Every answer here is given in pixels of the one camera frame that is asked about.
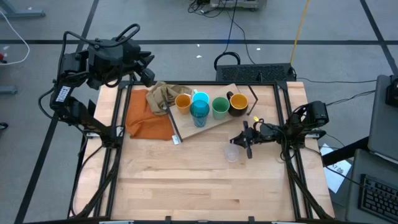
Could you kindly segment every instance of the wooden table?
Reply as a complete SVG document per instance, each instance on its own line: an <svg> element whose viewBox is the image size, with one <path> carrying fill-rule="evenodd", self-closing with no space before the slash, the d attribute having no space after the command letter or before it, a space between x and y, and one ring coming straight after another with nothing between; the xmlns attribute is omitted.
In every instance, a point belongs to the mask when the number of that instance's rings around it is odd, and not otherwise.
<svg viewBox="0 0 398 224"><path fill-rule="evenodd" d="M190 86L210 91L219 86ZM307 102L303 83L288 83L292 108ZM144 86L134 86L133 90ZM246 86L238 86L241 93L254 97ZM250 116L209 129L192 136L182 144L172 141L130 139L123 142L112 219L115 220L228 220L293 221L294 213L285 164L279 158L279 144L267 143L252 147L253 158L247 159L240 150L238 162L229 163L223 149L228 140L243 130L243 120L251 126L253 116L278 124L278 116L271 86L253 86L259 98ZM117 88L103 86L99 93L95 118L110 125ZM123 109L126 91L122 95ZM280 91L284 119L287 117ZM99 138L90 139L85 158L101 145ZM307 139L306 146L318 150L317 141ZM90 159L78 184L75 210L81 211L98 188L105 149ZM302 149L302 160L309 191L325 211L334 216L333 207L317 153ZM301 216L305 217L302 194L297 188ZM104 194L101 215L108 193Z"/></svg>

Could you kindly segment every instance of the gray floor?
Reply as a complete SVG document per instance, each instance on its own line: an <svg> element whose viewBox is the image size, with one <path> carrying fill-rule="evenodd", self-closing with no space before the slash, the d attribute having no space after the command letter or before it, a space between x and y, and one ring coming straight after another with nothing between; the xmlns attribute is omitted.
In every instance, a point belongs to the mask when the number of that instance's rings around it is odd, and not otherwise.
<svg viewBox="0 0 398 224"><path fill-rule="evenodd" d="M46 17L13 19L15 29L25 39L59 40L65 30L81 34L92 0L35 0L12 1L20 8L41 8ZM386 40L398 40L396 0L367 0L371 12ZM88 38L110 38L130 23L141 25L135 39L227 39L230 26L228 15L205 18L187 13L188 1L101 0L98 4ZM236 22L246 31L247 39L295 38L305 0L269 0L263 11L237 10ZM243 35L234 27L232 39ZM4 21L0 20L0 40L17 39ZM359 1L311 1L302 27L303 40L377 40ZM142 45L150 50L155 60L150 68L157 80L214 80L213 60L224 51L225 45ZM249 45L256 63L288 62L292 45ZM50 123L37 107L37 98L52 86L55 78L60 45L31 45L24 63L0 67L0 84L17 85L15 96L0 96L0 121L10 127L0 136L0 219L12 223L29 181L32 169ZM76 45L68 46L72 52ZM230 45L240 54L242 63L250 63L244 45ZM398 59L398 46L390 45ZM0 52L7 53L8 61L23 58L24 45L0 44ZM234 63L222 58L220 64ZM299 77L312 80L370 80L380 74L390 75L390 66L378 45L298 45L293 63ZM318 84L305 82L310 101L325 103L348 98L363 91L373 90L367 84ZM83 86L74 95L86 103L96 101L98 92ZM368 135L373 95L328 108L330 123L325 130L349 144ZM72 190L77 163L80 133L59 124L44 164L25 222L62 219ZM320 144L340 147L334 139L324 137ZM344 208L335 207L338 217Z"/></svg>

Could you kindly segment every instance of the white cable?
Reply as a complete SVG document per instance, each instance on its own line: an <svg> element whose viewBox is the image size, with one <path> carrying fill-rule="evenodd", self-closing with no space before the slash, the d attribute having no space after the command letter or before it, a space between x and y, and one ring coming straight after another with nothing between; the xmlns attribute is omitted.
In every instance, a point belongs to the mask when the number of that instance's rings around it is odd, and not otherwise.
<svg viewBox="0 0 398 224"><path fill-rule="evenodd" d="M23 61L26 60L27 56L29 55L30 48L29 48L29 46L27 45L27 43L24 41L24 39L23 39L22 37L20 37L20 35L17 33L17 31L14 30L14 28L12 27L12 25L11 25L10 22L8 21L6 15L4 15L4 13L2 13L2 11L0 11L0 13L2 14L2 16L4 16L4 18L6 19L8 25L11 27L11 29L15 32L15 34L17 34L17 36L21 39L21 41L23 41L23 43L26 44L26 47L27 47L27 53L26 53L26 56L24 57L24 59L22 59L22 60L20 60L20 61L18 61L18 62L0 63L0 66L1 66L1 65L13 65L13 64L21 63L21 62L23 62Z"/></svg>

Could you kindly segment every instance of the orange towel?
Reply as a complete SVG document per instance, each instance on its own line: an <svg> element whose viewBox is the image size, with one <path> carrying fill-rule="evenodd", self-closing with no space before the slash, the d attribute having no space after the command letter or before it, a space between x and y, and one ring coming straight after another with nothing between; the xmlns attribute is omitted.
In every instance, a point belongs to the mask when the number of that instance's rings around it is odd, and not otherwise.
<svg viewBox="0 0 398 224"><path fill-rule="evenodd" d="M132 90L126 117L130 138L171 140L173 126L167 114L156 116L146 100L148 90Z"/></svg>

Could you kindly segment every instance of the black cup with orange rim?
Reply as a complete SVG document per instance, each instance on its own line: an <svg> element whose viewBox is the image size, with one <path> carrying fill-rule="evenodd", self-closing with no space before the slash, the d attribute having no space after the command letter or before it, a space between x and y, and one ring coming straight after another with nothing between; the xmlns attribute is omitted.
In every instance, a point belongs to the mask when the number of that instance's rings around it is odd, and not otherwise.
<svg viewBox="0 0 398 224"><path fill-rule="evenodd" d="M229 100L230 107L228 113L231 116L238 117L242 116L246 113L249 106L248 98L242 93L233 93L231 91L226 94L227 99Z"/></svg>

